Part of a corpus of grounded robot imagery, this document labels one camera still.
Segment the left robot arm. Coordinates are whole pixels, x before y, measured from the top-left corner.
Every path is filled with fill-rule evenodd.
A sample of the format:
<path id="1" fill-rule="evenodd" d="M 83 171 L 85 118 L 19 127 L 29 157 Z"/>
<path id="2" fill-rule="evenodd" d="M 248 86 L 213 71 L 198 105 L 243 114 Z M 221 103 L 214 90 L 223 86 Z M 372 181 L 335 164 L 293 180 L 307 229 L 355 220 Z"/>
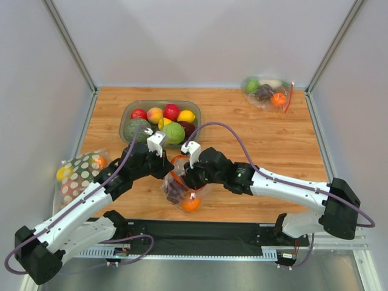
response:
<path id="1" fill-rule="evenodd" d="M 111 210 L 91 224 L 92 214 L 108 206 L 146 176 L 163 179 L 173 164 L 166 151 L 155 142 L 133 143 L 122 157 L 110 163 L 74 201 L 56 215 L 30 229 L 22 226 L 15 233 L 10 253 L 37 285 L 55 277 L 71 258 L 98 243 L 127 243 L 131 236 L 126 219 Z"/>

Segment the fake green cabbage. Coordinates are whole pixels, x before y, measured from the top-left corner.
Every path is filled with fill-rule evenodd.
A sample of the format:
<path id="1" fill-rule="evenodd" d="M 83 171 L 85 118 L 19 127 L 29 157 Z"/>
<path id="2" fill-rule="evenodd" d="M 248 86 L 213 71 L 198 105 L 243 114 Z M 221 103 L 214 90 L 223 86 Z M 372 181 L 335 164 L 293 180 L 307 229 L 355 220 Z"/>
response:
<path id="1" fill-rule="evenodd" d="M 166 134 L 169 144 L 180 144 L 186 136 L 184 127 L 177 122 L 165 125 L 162 128 L 162 132 Z"/>

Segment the clear zip bag orange seal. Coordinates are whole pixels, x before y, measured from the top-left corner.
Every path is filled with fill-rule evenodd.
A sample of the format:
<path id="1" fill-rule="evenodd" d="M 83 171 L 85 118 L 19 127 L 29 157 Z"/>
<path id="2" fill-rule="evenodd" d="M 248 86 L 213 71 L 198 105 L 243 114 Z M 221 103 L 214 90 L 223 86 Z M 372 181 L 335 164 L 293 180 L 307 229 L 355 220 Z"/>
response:
<path id="1" fill-rule="evenodd" d="M 171 160 L 174 169 L 164 177 L 161 190 L 164 192 L 166 200 L 182 212 L 193 213 L 209 196 L 212 186 L 206 185 L 198 190 L 193 190 L 185 184 L 183 181 L 184 164 L 188 161 L 189 157 L 184 155 L 177 155 Z"/>

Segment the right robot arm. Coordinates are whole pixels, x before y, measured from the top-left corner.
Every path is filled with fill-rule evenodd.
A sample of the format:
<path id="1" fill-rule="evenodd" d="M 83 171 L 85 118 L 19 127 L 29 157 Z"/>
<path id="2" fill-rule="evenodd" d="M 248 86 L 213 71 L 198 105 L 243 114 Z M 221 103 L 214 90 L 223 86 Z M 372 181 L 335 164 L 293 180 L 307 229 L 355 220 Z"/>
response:
<path id="1" fill-rule="evenodd" d="M 343 179 L 325 183 L 282 176 L 249 163 L 232 162 L 213 147 L 182 146 L 181 152 L 189 157 L 183 181 L 192 189 L 221 184 L 235 194 L 271 196 L 307 207 L 305 212 L 279 215 L 276 226 L 289 237 L 316 232 L 346 240 L 355 237 L 361 203 Z"/>

